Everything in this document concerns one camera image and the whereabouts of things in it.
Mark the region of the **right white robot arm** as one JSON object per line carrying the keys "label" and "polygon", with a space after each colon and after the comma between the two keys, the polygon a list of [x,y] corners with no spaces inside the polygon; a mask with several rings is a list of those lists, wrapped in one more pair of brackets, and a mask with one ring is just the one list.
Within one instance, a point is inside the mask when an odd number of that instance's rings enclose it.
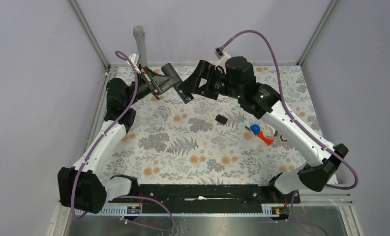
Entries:
{"label": "right white robot arm", "polygon": [[237,99],[244,111],[275,128],[304,157],[304,165],[270,181],[273,186],[268,195],[273,202],[279,203],[299,189],[322,191],[349,152],[344,144],[334,145],[310,130],[290,108],[284,107],[275,89],[256,81],[253,65],[244,57],[231,57],[224,66],[201,60],[179,89],[214,100],[219,95]]}

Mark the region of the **black remote control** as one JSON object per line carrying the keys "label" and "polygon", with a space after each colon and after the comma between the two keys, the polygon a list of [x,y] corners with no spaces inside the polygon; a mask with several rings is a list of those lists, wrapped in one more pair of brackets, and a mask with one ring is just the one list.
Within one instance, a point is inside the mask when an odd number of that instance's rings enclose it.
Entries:
{"label": "black remote control", "polygon": [[164,75],[172,79],[172,81],[174,82],[173,88],[184,104],[187,104],[193,100],[193,95],[191,93],[179,89],[179,85],[182,83],[182,79],[170,63],[167,63],[162,66],[161,71],[164,73]]}

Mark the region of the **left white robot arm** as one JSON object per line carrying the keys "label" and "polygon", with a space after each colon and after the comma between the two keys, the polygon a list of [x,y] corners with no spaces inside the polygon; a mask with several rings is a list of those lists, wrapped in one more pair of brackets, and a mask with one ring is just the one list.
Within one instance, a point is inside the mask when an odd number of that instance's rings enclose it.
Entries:
{"label": "left white robot arm", "polygon": [[107,111],[99,133],[89,148],[70,168],[58,172],[60,203],[71,210],[99,213],[106,202],[121,196],[127,202],[138,198],[136,177],[114,175],[102,180],[108,157],[130,131],[136,117],[131,105],[152,94],[156,97],[167,90],[178,88],[180,76],[171,64],[161,67],[161,74],[148,67],[137,73],[137,81],[127,85],[121,78],[113,78],[106,85]]}

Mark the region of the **black remote battery cover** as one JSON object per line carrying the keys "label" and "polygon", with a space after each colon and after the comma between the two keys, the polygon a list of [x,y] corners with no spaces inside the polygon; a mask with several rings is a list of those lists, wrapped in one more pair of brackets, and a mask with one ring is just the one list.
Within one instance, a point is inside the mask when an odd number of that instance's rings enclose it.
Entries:
{"label": "black remote battery cover", "polygon": [[225,125],[225,124],[228,122],[228,118],[226,118],[226,117],[224,117],[224,116],[222,116],[222,115],[217,115],[217,116],[215,117],[215,120],[216,120],[218,123],[222,124],[222,125]]}

